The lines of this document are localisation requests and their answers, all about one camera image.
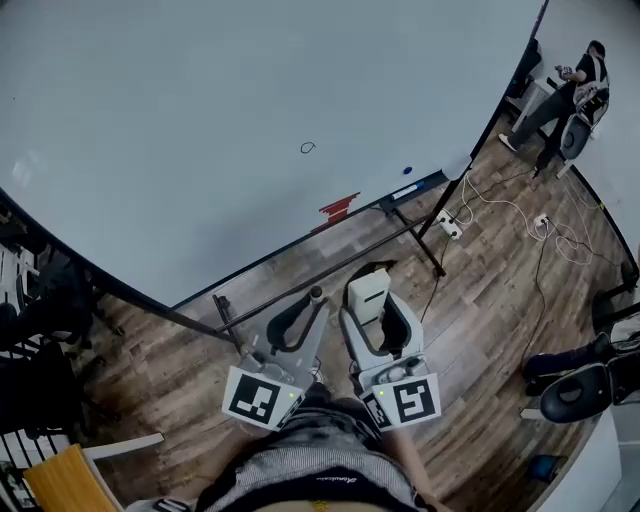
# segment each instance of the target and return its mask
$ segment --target white wall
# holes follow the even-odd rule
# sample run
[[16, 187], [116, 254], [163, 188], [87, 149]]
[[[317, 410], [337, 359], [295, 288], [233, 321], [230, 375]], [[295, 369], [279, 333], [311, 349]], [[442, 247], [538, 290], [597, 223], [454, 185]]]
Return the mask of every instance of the white wall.
[[557, 485], [553, 482], [552, 486], [555, 487], [552, 490], [549, 488], [551, 492], [539, 508], [536, 509], [536, 502], [529, 510], [599, 512], [620, 481], [620, 475], [618, 438], [609, 408], [598, 419], [598, 424], [568, 472]]
[[640, 3], [634, 0], [551, 0], [540, 25], [538, 77], [554, 66], [575, 67], [589, 41], [607, 50], [611, 104], [599, 136], [576, 167], [589, 181], [635, 254], [640, 243]]

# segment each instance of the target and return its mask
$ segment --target metal pole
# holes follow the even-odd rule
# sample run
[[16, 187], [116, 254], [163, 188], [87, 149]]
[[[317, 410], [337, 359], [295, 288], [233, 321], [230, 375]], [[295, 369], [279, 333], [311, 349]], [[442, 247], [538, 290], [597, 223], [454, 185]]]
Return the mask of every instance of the metal pole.
[[447, 201], [451, 198], [456, 188], [458, 187], [458, 184], [462, 181], [462, 179], [464, 178], [464, 175], [467, 173], [468, 170], [469, 169], [467, 168], [467, 170], [465, 170], [464, 173], [462, 173], [462, 176], [460, 176], [457, 180], [449, 182], [449, 184], [447, 185], [447, 188], [444, 189], [444, 192], [440, 196], [440, 199], [438, 199], [438, 202], [433, 208], [433, 211], [425, 218], [424, 224], [420, 228], [420, 231], [418, 231], [418, 236], [420, 238], [424, 237], [425, 233], [431, 227], [431, 224], [438, 216], [438, 213], [440, 213], [440, 210], [442, 210], [444, 206], [447, 204]]
[[[400, 219], [400, 221], [407, 226], [409, 224], [409, 219], [407, 219], [400, 210], [398, 210], [397, 208], [394, 208], [393, 210], [391, 210], [393, 213], [395, 213], [398, 218]], [[444, 277], [447, 275], [447, 273], [444, 271], [444, 268], [442, 268], [442, 265], [440, 265], [440, 262], [438, 261], [438, 259], [433, 255], [433, 253], [431, 252], [431, 249], [429, 249], [429, 247], [427, 247], [427, 244], [424, 243], [424, 241], [422, 240], [422, 238], [420, 238], [418, 236], [418, 233], [416, 233], [415, 229], [410, 229], [409, 233], [411, 233], [411, 236], [415, 239], [415, 241], [418, 243], [418, 245], [420, 246], [420, 248], [424, 251], [424, 253], [428, 256], [428, 258], [431, 260], [431, 263], [433, 263], [433, 266], [436, 268], [436, 272], [438, 273], [438, 275], [440, 277]]]
[[[218, 297], [215, 293], [211, 296], [211, 298], [213, 299], [213, 303], [216, 305], [216, 308], [218, 310], [218, 313], [220, 314], [220, 318], [222, 319], [222, 322], [226, 324], [229, 321], [229, 315], [227, 314], [230, 306], [229, 301], [227, 300], [226, 297], [224, 296]], [[241, 351], [242, 345], [238, 340], [236, 333], [233, 332], [233, 328], [229, 327], [229, 329], [227, 329], [227, 334], [231, 336], [231, 339], [233, 340], [233, 344], [236, 346], [236, 350], [238, 351], [238, 354], [242, 354], [242, 351]]]
[[264, 311], [269, 306], [272, 306], [273, 304], [275, 304], [279, 300], [282, 300], [282, 299], [284, 299], [285, 297], [287, 297], [289, 295], [293, 295], [294, 293], [298, 293], [298, 292], [300, 292], [302, 290], [305, 290], [309, 286], [317, 283], [318, 281], [324, 279], [325, 277], [327, 277], [327, 276], [333, 274], [334, 272], [346, 267], [347, 265], [349, 265], [349, 263], [352, 263], [353, 261], [357, 260], [361, 256], [364, 256], [365, 254], [368, 254], [371, 251], [374, 251], [378, 247], [386, 244], [387, 242], [390, 242], [394, 238], [397, 238], [398, 236], [406, 233], [410, 229], [415, 228], [416, 226], [419, 226], [423, 222], [426, 222], [428, 219], [431, 219], [431, 220], [428, 220], [428, 223], [431, 224], [431, 222], [433, 222], [433, 220], [435, 218], [436, 218], [436, 214], [434, 212], [431, 212], [428, 215], [425, 215], [424, 217], [419, 218], [418, 220], [408, 224], [407, 226], [404, 226], [403, 228], [400, 228], [398, 231], [396, 231], [394, 233], [391, 233], [389, 236], [383, 238], [382, 240], [378, 240], [376, 243], [370, 245], [366, 249], [363, 249], [362, 251], [357, 252], [357, 253], [349, 256], [347, 259], [342, 260], [340, 263], [336, 263], [335, 265], [333, 265], [332, 267], [328, 268], [327, 270], [323, 270], [319, 274], [316, 274], [315, 276], [310, 277], [306, 281], [300, 283], [299, 285], [294, 286], [290, 290], [288, 290], [288, 291], [286, 291], [284, 293], [281, 293], [280, 295], [274, 297], [273, 299], [268, 300], [267, 302], [261, 304], [260, 306], [253, 308], [252, 310], [248, 311], [247, 313], [244, 313], [244, 314], [242, 314], [240, 316], [237, 316], [236, 318], [234, 318], [230, 322], [227, 322], [226, 324], [222, 325], [221, 327], [218, 327], [216, 329], [216, 332], [219, 333], [220, 331], [225, 331], [225, 330], [229, 329], [230, 327], [233, 327], [235, 325], [238, 325], [239, 323], [244, 322], [245, 320], [248, 320], [249, 318], [251, 318], [251, 317], [257, 315], [258, 313]]

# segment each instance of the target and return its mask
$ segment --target white power adapter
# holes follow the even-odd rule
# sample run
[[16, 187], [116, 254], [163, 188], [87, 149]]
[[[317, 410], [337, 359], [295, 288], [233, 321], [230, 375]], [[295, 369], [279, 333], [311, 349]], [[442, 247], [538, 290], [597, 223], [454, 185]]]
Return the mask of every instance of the white power adapter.
[[436, 220], [438, 221], [438, 225], [446, 231], [452, 240], [460, 239], [460, 236], [462, 236], [462, 228], [451, 218], [451, 215], [441, 210]]
[[548, 226], [549, 225], [549, 218], [547, 217], [546, 213], [541, 213], [540, 215], [538, 215], [534, 221], [533, 224], [536, 228], [541, 228], [543, 226]]

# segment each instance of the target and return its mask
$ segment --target power strip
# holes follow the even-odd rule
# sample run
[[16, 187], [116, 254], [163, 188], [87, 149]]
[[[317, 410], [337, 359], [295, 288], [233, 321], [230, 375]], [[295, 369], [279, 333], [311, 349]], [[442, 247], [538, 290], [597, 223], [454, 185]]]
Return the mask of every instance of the power strip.
[[441, 210], [436, 219], [438, 221], [438, 225], [446, 231], [447, 235], [449, 235], [452, 240], [460, 240], [460, 237], [462, 236], [462, 228], [451, 218], [451, 215], [444, 210]]

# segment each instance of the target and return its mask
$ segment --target person's arm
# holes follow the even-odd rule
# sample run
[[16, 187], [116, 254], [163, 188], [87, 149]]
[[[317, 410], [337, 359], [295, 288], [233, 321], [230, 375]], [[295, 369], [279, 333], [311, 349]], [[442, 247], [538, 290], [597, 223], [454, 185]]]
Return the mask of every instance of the person's arm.
[[434, 496], [427, 470], [424, 468], [418, 455], [418, 449], [406, 428], [383, 432], [382, 447], [389, 457], [395, 459], [404, 468], [409, 480], [427, 505], [431, 505], [437, 512], [451, 512]]

